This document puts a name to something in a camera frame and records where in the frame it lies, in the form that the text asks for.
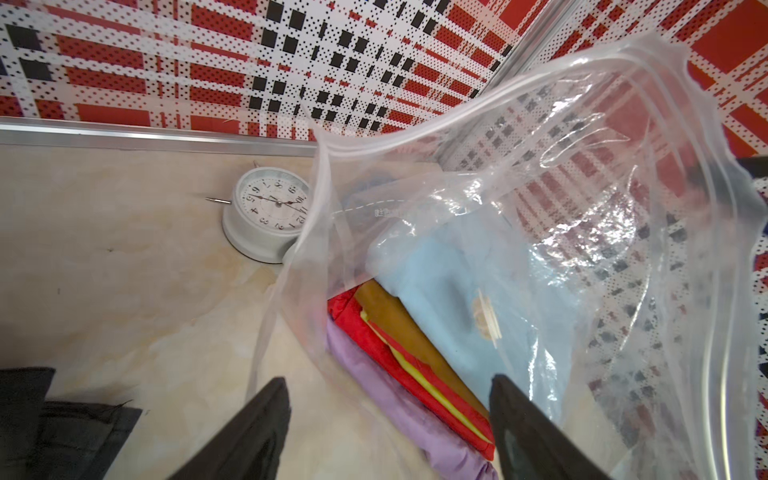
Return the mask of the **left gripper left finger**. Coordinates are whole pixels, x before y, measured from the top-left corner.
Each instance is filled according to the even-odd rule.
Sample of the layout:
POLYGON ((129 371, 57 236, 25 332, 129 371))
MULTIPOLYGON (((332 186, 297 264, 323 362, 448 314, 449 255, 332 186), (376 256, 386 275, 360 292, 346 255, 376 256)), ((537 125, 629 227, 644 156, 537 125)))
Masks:
POLYGON ((173 479, 274 479, 291 405, 286 380, 270 380, 173 479))

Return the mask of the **dark grey trousers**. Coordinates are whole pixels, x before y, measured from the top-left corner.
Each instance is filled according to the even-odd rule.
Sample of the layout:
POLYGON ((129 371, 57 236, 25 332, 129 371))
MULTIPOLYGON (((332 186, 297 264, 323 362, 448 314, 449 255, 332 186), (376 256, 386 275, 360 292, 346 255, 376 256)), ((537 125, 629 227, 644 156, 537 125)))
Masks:
POLYGON ((103 479, 142 411, 46 398, 56 370, 1 371, 1 477, 103 479))

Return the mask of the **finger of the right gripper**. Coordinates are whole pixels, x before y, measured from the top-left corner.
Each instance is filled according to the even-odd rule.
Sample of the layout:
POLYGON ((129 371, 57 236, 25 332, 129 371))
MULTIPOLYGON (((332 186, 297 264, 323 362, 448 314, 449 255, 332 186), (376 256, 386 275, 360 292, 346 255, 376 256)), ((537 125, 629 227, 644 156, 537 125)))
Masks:
POLYGON ((738 158, 737 163, 745 169, 753 179, 768 177, 767 155, 738 158))

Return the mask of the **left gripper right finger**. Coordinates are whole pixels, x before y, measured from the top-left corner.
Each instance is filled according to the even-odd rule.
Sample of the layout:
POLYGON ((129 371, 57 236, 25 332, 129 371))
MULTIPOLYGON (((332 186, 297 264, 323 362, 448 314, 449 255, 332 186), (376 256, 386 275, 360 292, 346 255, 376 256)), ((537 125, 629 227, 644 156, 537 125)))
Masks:
POLYGON ((509 377, 492 379, 490 425, 506 479, 606 479, 509 377))

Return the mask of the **clear plastic vacuum bag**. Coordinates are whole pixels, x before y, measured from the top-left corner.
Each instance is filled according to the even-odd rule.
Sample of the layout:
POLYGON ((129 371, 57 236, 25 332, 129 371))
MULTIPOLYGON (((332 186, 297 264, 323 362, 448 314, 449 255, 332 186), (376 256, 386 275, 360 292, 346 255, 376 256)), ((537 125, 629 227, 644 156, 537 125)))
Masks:
POLYGON ((753 263, 767 207, 690 55, 633 35, 401 132, 318 131, 309 217, 248 385, 287 380, 283 473, 435 475, 330 353, 327 302, 454 218, 492 210, 578 301, 561 417, 543 414, 612 479, 756 477, 753 263))

